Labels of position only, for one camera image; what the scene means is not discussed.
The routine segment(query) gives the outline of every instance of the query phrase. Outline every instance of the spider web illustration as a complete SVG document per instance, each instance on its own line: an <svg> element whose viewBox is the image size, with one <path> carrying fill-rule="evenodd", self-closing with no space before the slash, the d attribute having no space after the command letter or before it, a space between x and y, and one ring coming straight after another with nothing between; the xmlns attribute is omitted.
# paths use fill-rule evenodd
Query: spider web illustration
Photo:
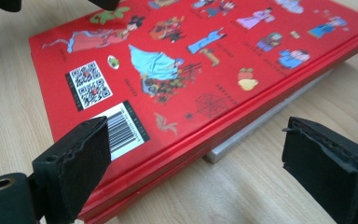
<svg viewBox="0 0 358 224"><path fill-rule="evenodd" d="M227 110L226 102L223 97L215 96L211 93L202 94L196 100L197 112L214 119Z"/></svg>

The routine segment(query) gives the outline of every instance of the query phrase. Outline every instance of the woman in red dress illustration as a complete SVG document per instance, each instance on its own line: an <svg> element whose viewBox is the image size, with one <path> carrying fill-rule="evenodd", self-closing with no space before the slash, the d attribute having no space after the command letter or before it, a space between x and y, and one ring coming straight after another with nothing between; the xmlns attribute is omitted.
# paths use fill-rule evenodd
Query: woman in red dress illustration
<svg viewBox="0 0 358 224"><path fill-rule="evenodd" d="M110 44L117 44L126 40L131 31L138 29L142 25L144 19L145 17L131 17L125 29L100 29L98 31L73 32L72 37L69 40L57 39L50 44L44 44L42 49L58 43L66 44L68 53L84 49L104 48Z"/></svg>

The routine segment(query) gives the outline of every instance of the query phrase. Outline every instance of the light wood surface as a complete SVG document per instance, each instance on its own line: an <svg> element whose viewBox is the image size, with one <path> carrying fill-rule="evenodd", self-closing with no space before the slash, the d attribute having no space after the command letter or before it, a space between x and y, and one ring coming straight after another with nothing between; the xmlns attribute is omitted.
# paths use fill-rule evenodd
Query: light wood surface
<svg viewBox="0 0 358 224"><path fill-rule="evenodd" d="M358 0L338 2L358 10ZM29 175L53 144L28 37L97 9L86 0L23 0L20 13L0 10L0 175ZM358 143L358 54L220 162L196 161L109 223L334 223L282 168L290 116Z"/></svg>

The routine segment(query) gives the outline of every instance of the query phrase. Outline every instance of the red cover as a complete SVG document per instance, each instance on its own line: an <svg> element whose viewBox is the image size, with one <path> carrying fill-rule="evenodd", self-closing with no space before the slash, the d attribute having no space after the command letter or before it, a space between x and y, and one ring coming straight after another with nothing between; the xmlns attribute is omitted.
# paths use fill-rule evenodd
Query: red cover
<svg viewBox="0 0 358 224"><path fill-rule="evenodd" d="M102 223L358 52L358 13L326 0L123 0L30 45L55 141L113 108L113 161L79 217Z"/></svg>

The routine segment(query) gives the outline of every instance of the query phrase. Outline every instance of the barcode label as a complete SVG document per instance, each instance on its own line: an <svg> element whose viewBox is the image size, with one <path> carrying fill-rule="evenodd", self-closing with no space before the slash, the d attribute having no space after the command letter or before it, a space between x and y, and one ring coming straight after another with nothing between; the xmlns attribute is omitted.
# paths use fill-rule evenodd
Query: barcode label
<svg viewBox="0 0 358 224"><path fill-rule="evenodd" d="M107 116L111 160L140 146L149 136L128 101L104 111L96 117Z"/></svg>

